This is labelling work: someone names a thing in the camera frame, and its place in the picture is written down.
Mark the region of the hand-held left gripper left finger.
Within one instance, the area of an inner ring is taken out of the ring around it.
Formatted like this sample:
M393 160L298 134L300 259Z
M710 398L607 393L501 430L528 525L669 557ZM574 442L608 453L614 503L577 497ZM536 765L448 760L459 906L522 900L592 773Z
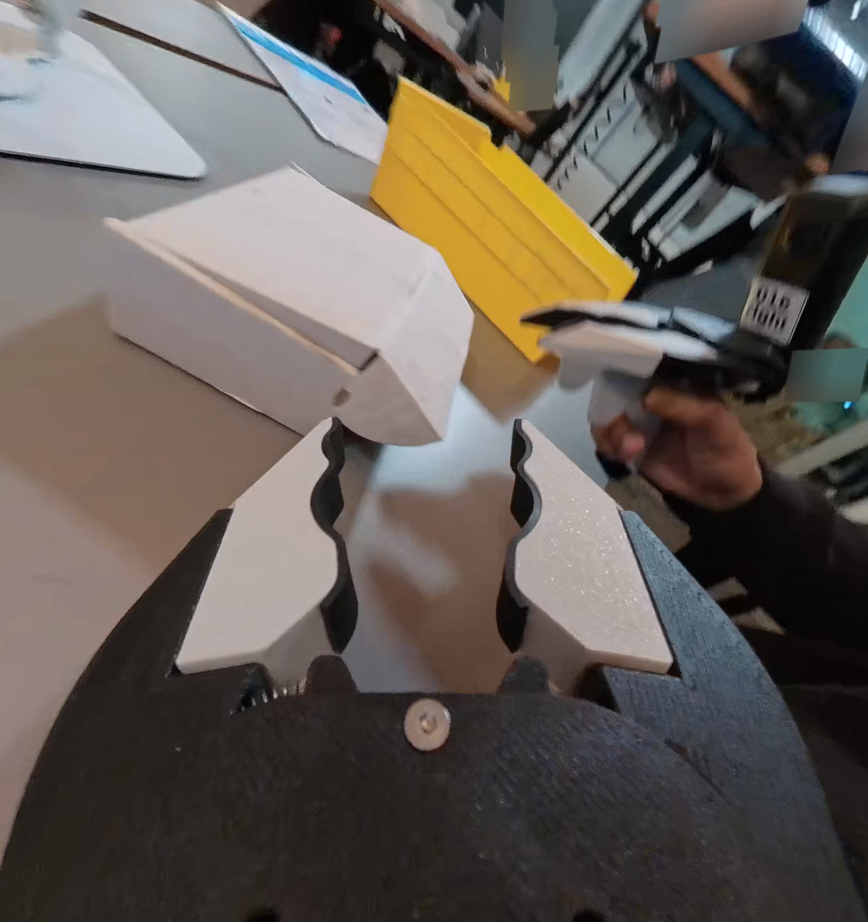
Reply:
M344 427L321 421L233 504L175 665L183 674L258 664L306 677L355 634L358 601L336 524Z

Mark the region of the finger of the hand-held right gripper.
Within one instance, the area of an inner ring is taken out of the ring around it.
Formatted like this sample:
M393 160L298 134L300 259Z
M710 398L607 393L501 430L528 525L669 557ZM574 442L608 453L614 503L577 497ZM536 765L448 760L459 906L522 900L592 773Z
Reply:
M520 324L557 330L591 321L644 330L675 330L672 309L639 302L563 302L520 317Z
M713 363L718 351L674 330L649 330L582 322L543 336L540 347L559 360L558 382L577 390L606 371L650 378L662 360Z

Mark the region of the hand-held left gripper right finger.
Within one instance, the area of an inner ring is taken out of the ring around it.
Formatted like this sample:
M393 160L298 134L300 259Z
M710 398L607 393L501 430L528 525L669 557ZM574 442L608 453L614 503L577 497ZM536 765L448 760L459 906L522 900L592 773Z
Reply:
M575 693L593 667L666 675L673 654L623 512L531 421L513 424L507 548L497 629L510 653Z

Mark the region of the yellow plastic bin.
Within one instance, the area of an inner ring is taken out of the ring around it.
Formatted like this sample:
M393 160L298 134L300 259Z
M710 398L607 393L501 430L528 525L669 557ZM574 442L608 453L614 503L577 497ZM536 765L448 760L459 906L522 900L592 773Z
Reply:
M637 272L489 128L400 78L371 200L434 248L467 298L529 362L520 317L566 301L619 302Z

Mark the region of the white cardboard mailer box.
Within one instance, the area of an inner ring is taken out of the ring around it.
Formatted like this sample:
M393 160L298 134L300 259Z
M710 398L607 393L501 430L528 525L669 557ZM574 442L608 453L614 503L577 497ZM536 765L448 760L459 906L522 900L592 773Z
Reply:
M121 338L301 435L443 440L474 325L442 256L287 167L105 219Z

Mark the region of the person's right forearm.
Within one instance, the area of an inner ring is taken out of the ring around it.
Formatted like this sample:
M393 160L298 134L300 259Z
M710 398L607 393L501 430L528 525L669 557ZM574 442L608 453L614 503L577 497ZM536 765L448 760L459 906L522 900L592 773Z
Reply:
M677 559L705 588L735 579L787 633L868 652L868 524L802 480L761 471L758 494L727 512L665 496L689 530Z

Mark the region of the grey desk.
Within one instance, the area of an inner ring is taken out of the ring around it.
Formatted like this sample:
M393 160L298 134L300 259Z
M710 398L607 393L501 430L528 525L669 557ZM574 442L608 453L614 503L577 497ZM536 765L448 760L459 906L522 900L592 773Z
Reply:
M90 40L204 159L173 182L0 158L0 861L36 756L108 633L210 516L298 437L119 340L105 320L103 218L131 219L302 168L381 216L374 168L320 141L280 92L83 19ZM359 622L346 660L374 691L493 689L512 422L601 487L585 412L479 312L444 441L347 444Z

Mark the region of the person's right hand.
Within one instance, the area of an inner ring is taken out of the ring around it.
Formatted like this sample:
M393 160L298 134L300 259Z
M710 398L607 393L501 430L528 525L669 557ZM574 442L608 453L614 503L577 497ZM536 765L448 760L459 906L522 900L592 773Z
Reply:
M758 452L721 399L658 386L643 408L659 421L658 431L646 434L623 414L593 425L599 455L710 512L734 510L758 495L764 479Z

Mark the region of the wooden background table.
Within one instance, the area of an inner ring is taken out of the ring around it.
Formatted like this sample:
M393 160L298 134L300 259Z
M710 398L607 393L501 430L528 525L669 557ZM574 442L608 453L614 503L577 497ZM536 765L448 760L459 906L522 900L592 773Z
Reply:
M412 34L417 40L423 42L431 52L457 76L463 85L468 99L480 109L488 112L497 121L518 134L529 137L536 130L536 125L524 111L513 111L507 101L497 92L494 86L484 86L475 75L474 68L464 62L462 57L453 51L443 40L421 26L414 18L403 12L399 6L388 1L373 1L372 4L389 16L394 22L399 23L407 33Z

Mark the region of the person's dark sweater torso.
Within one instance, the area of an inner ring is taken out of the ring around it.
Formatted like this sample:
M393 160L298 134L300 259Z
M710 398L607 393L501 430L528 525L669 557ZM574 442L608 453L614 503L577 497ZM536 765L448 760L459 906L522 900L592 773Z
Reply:
M868 652L740 627L790 709L868 916Z

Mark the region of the white sheet with blue header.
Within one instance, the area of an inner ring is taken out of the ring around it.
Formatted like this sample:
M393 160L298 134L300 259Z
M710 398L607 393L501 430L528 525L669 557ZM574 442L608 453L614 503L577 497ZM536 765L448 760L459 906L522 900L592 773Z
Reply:
M380 164L388 125L352 81L227 6L218 3L216 7L319 138L375 166Z

